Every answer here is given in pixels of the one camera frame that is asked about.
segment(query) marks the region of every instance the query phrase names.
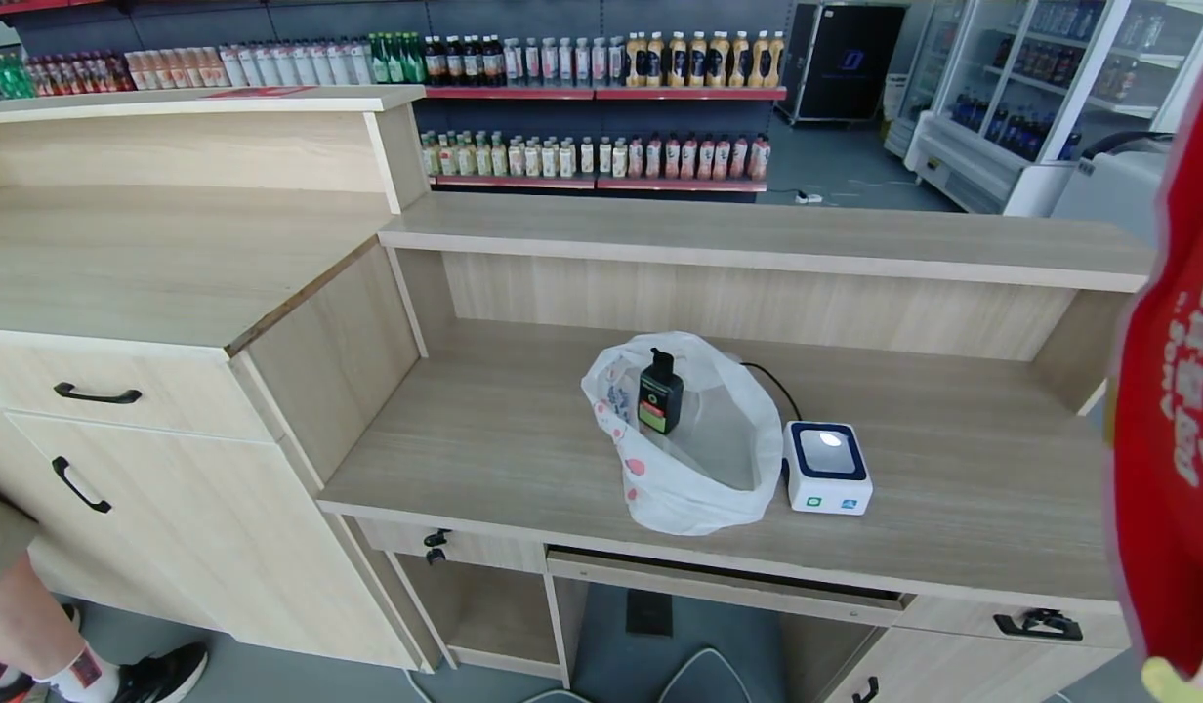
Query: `display refrigerator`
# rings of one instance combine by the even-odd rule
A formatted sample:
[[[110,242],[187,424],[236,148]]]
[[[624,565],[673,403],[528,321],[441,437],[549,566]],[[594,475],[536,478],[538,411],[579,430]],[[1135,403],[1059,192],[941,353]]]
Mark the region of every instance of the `display refrigerator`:
[[[1203,0],[971,0],[931,105],[906,96],[905,165],[967,212],[1047,217],[1089,143],[1177,130],[1201,67]]]

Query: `black bottle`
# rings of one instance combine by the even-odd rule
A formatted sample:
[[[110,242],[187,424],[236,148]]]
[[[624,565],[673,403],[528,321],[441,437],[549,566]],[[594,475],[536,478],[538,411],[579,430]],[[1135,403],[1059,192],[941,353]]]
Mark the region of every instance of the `black bottle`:
[[[676,374],[676,356],[653,348],[654,364],[640,372],[640,404],[636,417],[659,435],[668,435],[678,424],[683,400],[683,379]]]

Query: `cabinet door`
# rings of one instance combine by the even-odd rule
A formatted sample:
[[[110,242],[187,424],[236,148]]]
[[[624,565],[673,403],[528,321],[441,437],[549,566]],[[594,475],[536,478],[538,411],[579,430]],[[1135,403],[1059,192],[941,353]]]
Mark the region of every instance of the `cabinet door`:
[[[247,644],[413,667],[395,624],[275,444],[13,415],[66,457],[128,538]]]
[[[89,508],[55,474],[52,459],[0,410],[0,491],[42,525],[29,553],[45,584],[85,601],[213,628],[176,581],[125,540],[123,513]]]
[[[889,628],[824,703],[866,699],[870,677],[879,689],[873,703],[1041,703],[1119,654]]]

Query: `drawer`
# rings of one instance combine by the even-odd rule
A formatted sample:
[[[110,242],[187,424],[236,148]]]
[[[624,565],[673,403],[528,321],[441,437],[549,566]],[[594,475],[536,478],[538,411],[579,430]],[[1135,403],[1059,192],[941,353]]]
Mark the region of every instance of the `drawer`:
[[[869,626],[891,626],[901,614],[899,592],[713,569],[675,561],[636,560],[602,553],[551,549],[549,573],[610,586],[700,597],[766,610],[812,615]]]
[[[366,518],[360,518],[357,521],[371,547],[396,551],[398,555],[426,556],[432,547],[423,540],[437,534],[437,530],[431,526],[392,524],[387,520],[366,520]],[[533,574],[545,573],[545,545],[539,542],[458,530],[446,531],[440,537],[444,543],[437,548],[445,554],[446,561],[496,566],[500,569]]]
[[[0,406],[272,441],[223,349],[0,332]]]
[[[1027,633],[1008,634],[996,618],[1007,618],[1015,626],[1024,622],[1023,615],[1035,607],[1003,605],[998,603],[979,603],[959,601],[954,597],[918,596],[896,626],[902,628],[924,628],[924,631],[947,632],[954,634],[972,634],[994,639],[1023,639],[1048,642],[1048,644],[1079,644],[1088,646],[1107,646],[1108,649],[1127,649],[1130,637],[1127,622],[1120,613],[1084,613],[1075,609],[1059,610],[1078,626],[1083,640],[1071,640],[1056,636],[1055,628],[1036,627]]]

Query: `red shelf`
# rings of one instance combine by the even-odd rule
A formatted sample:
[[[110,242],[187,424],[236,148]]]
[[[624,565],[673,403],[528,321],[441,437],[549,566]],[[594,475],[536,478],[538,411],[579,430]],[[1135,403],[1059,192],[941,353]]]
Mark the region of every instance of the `red shelf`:
[[[598,100],[783,100],[783,88],[598,88]]]
[[[598,190],[765,193],[764,179],[598,178]]]
[[[106,0],[25,0],[24,2],[0,5],[0,14],[34,13],[36,10],[54,10],[70,5],[94,5],[97,2],[106,2]]]
[[[467,85],[425,85],[428,98],[455,100],[592,100],[589,88],[467,88]]]
[[[558,188],[567,190],[593,190],[592,178],[525,178],[525,177],[428,177],[437,185],[475,185],[481,188]]]

